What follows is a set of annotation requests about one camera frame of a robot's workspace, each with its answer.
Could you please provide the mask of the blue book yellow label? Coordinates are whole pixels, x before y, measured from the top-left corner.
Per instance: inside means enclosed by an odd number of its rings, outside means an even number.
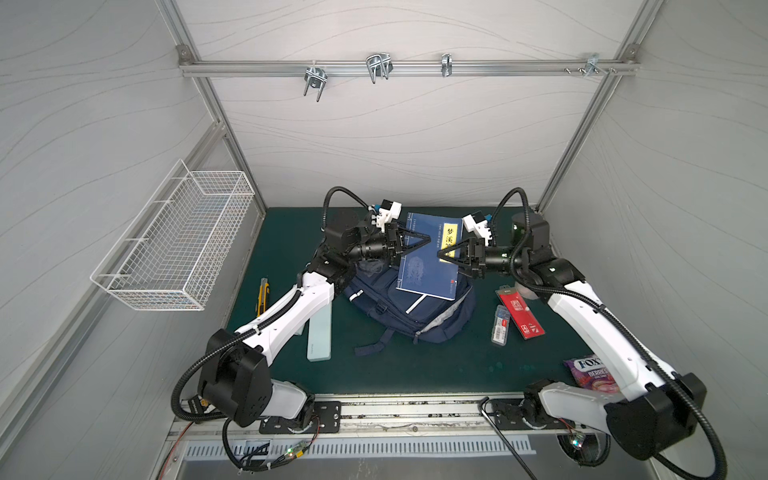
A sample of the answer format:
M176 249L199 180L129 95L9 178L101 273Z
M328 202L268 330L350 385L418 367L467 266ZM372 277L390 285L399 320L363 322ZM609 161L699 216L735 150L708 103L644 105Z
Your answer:
M462 237L459 218L409 213L406 225L431 236L431 243L401 260L397 289L443 300L454 300L458 285L457 268L441 262L437 252L458 243Z

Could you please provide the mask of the navy blue student backpack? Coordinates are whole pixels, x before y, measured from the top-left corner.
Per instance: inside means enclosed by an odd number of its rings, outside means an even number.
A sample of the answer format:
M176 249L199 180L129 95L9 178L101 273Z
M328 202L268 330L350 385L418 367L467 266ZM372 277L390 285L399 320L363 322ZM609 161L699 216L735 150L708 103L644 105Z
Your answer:
M381 352L396 334L418 343L444 343L455 337L471 319L476 292L460 277L456 298L445 300L397 288L398 270L379 273L360 270L343 290L343 296L367 317L385 327L380 339L355 349L358 357Z

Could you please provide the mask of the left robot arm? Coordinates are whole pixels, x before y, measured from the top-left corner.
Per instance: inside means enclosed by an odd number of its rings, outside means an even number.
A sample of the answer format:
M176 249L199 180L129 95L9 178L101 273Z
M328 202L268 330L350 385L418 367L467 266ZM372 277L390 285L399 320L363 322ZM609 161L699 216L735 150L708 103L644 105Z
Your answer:
M192 423L224 419L240 427L278 417L306 428L313 396L273 379L270 367L294 334L351 283L359 262L381 260L391 266L430 243L429 235L399 222L401 208L384 200L367 205L363 218L351 211L323 215L323 239L294 286L235 333L220 329L209 338L205 354L172 389L173 414Z

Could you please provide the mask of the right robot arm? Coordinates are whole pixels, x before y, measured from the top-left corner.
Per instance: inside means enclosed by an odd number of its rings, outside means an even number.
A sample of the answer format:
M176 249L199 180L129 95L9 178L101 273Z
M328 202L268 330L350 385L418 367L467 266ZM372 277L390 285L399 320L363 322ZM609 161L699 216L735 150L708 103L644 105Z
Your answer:
M496 222L507 202L501 200L485 226L470 216L468 237L438 251L439 259L458 266L471 278L487 272L510 275L516 284L544 300L602 361L618 387L605 393L562 382L539 382L531 394L535 408L549 417L572 420L601 431L638 460L654 459L682 479L692 473L663 452L701 430L712 450L713 479L727 475L727 458L711 422L702 411L707 389L694 374L682 375L653 354L609 310L568 260L559 257L549 225L529 206L516 187L522 211L513 221L512 243L497 242Z

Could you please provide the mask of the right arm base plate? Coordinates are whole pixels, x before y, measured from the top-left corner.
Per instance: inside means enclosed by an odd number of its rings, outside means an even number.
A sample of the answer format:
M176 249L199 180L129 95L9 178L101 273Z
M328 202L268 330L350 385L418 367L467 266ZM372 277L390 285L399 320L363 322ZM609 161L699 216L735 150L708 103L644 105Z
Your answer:
M486 411L502 431L567 430L567 426L549 416L537 400L523 397L491 399Z

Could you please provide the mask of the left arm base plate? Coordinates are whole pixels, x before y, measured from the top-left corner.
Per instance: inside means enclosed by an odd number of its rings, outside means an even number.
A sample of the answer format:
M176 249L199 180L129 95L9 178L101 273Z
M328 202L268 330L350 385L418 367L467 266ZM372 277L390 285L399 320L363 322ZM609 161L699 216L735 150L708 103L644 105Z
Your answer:
M341 406L339 401L313 401L305 406L295 419L267 417L260 421L260 434L296 435L331 433L340 431Z

